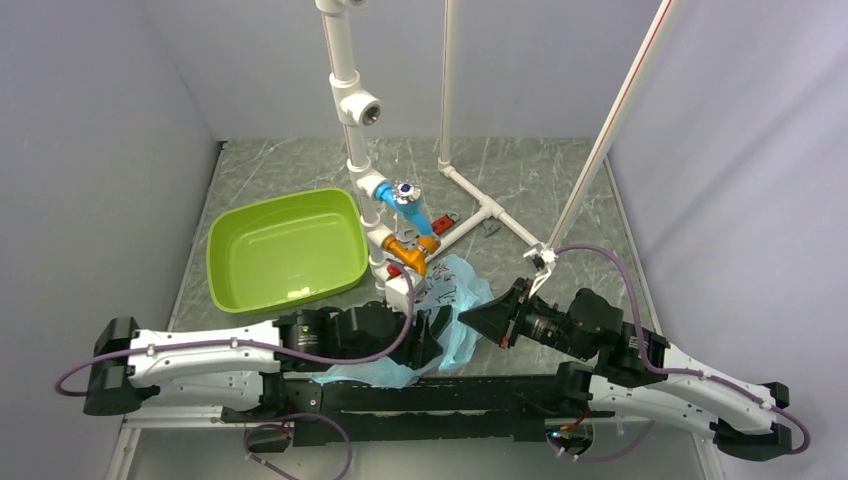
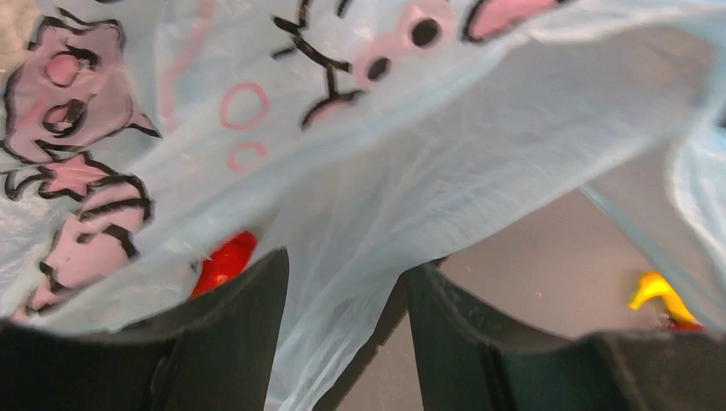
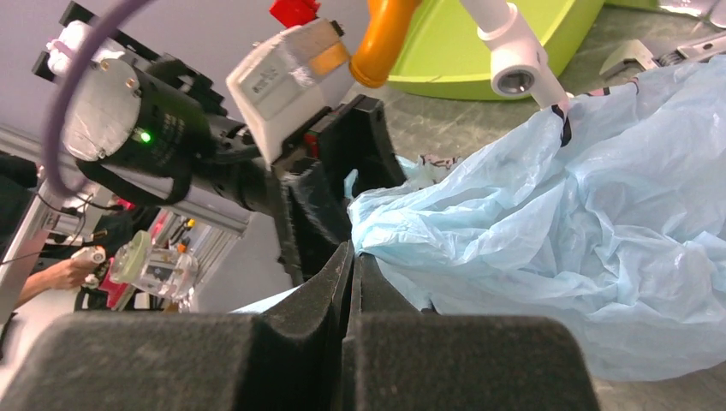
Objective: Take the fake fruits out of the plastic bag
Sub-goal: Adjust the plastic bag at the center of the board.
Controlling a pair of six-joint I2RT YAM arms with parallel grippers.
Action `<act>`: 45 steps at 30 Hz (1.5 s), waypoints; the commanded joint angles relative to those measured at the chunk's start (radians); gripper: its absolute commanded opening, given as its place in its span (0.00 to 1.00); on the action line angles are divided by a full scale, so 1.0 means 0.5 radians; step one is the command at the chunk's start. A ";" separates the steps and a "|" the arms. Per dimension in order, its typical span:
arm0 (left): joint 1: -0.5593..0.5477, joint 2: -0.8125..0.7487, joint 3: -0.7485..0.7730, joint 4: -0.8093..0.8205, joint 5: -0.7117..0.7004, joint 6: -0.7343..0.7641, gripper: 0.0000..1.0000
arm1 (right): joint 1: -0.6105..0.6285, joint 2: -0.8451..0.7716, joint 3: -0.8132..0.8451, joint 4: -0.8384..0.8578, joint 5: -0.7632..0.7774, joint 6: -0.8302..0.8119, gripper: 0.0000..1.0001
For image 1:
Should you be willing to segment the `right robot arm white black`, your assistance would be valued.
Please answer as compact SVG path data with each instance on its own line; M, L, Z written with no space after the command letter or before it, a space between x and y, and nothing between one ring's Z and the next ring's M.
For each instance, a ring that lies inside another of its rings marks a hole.
M674 425L742 460L764 462L792 450L792 431L778 420L788 405L779 382L751 384L721 374L637 328L621 309L588 288L562 311L517 279L500 297L459 314L461 323L509 349L519 338L568 356L552 386L518 391L516 400L547 419L615 412Z

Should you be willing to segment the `blue printed plastic bag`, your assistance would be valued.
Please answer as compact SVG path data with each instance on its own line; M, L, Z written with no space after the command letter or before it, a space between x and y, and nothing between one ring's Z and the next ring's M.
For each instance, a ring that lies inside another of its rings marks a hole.
M333 366L315 373L319 384L357 381L381 388L402 389L431 372L451 372L465 367L471 360L481 335L461 323L458 316L494 299L489 282L478 276L470 263L449 254L428 269L416 311L425 315L430 331L441 351L426 357L419 368L402 365L386 356L378 360L350 366Z

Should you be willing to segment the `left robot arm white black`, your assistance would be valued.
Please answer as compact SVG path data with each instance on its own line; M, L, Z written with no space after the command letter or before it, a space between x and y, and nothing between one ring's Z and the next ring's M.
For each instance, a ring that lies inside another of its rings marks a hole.
M439 338L451 317L449 306L408 317L379 301L196 332L147 330L117 317L94 344L83 411L118 416L145 404L211 404L272 420L291 408L286 373L378 362L419 370L443 354Z

